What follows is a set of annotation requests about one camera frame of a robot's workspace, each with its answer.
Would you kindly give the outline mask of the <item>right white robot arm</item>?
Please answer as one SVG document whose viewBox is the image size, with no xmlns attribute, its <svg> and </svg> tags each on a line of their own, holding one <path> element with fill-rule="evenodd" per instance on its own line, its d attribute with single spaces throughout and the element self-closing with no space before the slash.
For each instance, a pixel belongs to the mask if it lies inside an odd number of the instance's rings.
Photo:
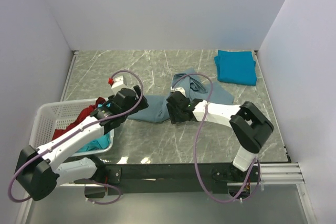
<svg viewBox="0 0 336 224">
<path fill-rule="evenodd" d="M 190 100 L 179 91 L 167 99 L 167 110 L 172 124 L 185 121 L 210 122 L 227 126 L 235 133 L 240 147 L 227 175 L 215 172 L 214 178 L 230 182 L 243 181 L 253 160 L 274 131 L 268 118 L 249 101 L 242 105 L 224 105 L 202 99 Z"/>
</svg>

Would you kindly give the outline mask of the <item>grey-blue t-shirt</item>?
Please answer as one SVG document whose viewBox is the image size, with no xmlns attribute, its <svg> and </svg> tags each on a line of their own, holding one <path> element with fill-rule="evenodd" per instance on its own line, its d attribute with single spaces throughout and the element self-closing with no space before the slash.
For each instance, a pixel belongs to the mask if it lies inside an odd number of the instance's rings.
<svg viewBox="0 0 336 224">
<path fill-rule="evenodd" d="M 193 68 L 186 69 L 177 73 L 173 77 L 172 84 L 176 87 L 182 87 L 186 96 L 193 99 L 205 100 L 211 90 L 211 85 L 202 84 L 199 76 Z M 146 95 L 148 108 L 128 116 L 129 120 L 138 120 L 151 123 L 160 123 L 169 119 L 169 113 L 166 107 L 168 96 Z M 226 91 L 219 82 L 213 83 L 213 92 L 210 101 L 212 103 L 232 105 L 234 96 Z"/>
</svg>

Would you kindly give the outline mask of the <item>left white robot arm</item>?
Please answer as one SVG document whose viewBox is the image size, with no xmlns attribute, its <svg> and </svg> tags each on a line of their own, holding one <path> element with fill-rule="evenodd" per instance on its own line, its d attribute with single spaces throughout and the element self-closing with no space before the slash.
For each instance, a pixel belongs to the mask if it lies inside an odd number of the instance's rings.
<svg viewBox="0 0 336 224">
<path fill-rule="evenodd" d="M 79 125 L 61 137 L 33 148 L 28 145 L 20 151 L 11 181 L 18 181 L 35 201 L 48 196 L 61 177 L 57 168 L 78 149 L 119 127 L 129 115 L 148 107 L 143 85 L 122 88 L 101 107 L 95 109 Z"/>
</svg>

